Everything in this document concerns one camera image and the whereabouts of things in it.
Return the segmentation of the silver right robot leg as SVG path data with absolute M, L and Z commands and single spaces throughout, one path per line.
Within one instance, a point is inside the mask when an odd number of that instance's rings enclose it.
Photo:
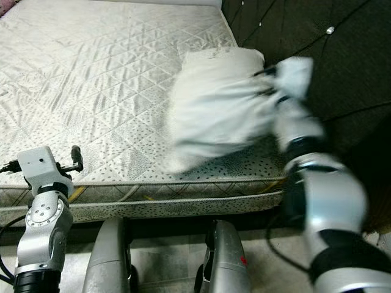
M 247 259 L 235 226 L 213 220 L 205 243 L 207 251 L 196 274 L 194 293 L 251 293 Z

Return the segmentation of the silver left robot leg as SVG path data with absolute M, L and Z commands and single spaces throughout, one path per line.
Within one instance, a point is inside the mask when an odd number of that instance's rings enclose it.
M 138 293 L 139 273 L 131 264 L 125 219 L 103 221 L 89 262 L 82 293 Z

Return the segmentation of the white quilted mattress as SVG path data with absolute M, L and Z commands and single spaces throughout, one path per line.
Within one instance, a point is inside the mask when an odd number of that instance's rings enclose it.
M 73 145 L 75 222 L 257 212 L 282 198 L 273 140 L 184 175 L 164 171 L 167 96 L 188 51 L 235 46 L 220 9 L 22 0 L 0 19 L 0 159 Z

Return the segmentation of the silver robot leg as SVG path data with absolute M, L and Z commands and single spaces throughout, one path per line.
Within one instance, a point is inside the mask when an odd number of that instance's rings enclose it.
M 139 273 L 131 264 L 125 219 L 103 221 L 89 262 L 82 293 L 138 293 Z
M 213 220 L 205 243 L 207 251 L 196 274 L 194 293 L 251 293 L 247 259 L 235 226 Z

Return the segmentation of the dark tufted headboard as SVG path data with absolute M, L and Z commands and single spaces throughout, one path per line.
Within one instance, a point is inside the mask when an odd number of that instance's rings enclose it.
M 368 191 L 366 229 L 391 233 L 391 0 L 222 0 L 240 46 L 273 65 L 311 57 L 307 106 Z

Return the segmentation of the white pillow with tree logo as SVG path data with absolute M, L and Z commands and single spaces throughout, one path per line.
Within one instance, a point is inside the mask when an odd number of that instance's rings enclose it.
M 184 54 L 169 92 L 165 171 L 190 172 L 270 134 L 272 87 L 256 76 L 264 64 L 259 51 L 235 46 Z

